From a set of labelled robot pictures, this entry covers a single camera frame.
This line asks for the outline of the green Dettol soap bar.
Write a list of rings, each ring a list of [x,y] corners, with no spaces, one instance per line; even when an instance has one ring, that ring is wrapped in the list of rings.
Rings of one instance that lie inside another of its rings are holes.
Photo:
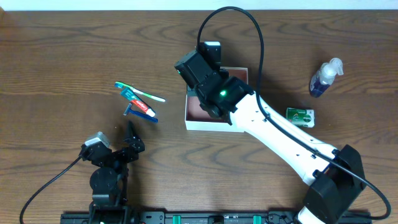
[[[296,126],[313,128],[315,126],[315,111],[297,108],[287,108],[285,117]]]

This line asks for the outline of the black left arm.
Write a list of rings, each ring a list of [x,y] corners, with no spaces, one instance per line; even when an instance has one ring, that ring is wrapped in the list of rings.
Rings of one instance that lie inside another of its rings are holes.
[[[81,146],[81,159],[98,167],[90,177],[93,201],[88,223],[139,223],[137,212],[127,205],[128,164],[138,160],[145,145],[132,121],[127,124],[124,142],[127,146],[113,152],[109,139],[99,131]]]

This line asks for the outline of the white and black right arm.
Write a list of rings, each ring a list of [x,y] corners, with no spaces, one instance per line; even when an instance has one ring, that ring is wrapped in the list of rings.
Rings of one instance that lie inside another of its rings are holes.
[[[365,185],[361,156],[346,145],[337,150],[294,126],[256,98],[255,91],[227,71],[211,67],[196,50],[184,55],[175,69],[192,88],[203,110],[254,136],[290,165],[309,186],[300,223],[337,223]]]

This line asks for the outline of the blue liquid foam pump bottle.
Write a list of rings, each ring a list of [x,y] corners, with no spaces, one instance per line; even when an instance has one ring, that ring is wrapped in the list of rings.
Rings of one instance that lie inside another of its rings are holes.
[[[333,84],[337,75],[343,74],[343,62],[339,58],[323,63],[310,80],[310,95],[318,98]]]

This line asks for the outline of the white box with pink interior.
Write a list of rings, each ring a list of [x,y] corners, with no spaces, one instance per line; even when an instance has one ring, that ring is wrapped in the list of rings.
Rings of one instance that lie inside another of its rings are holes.
[[[212,118],[200,107],[196,93],[187,86],[185,100],[185,125],[189,131],[218,131],[230,133],[243,133],[236,125],[229,125],[226,121]]]

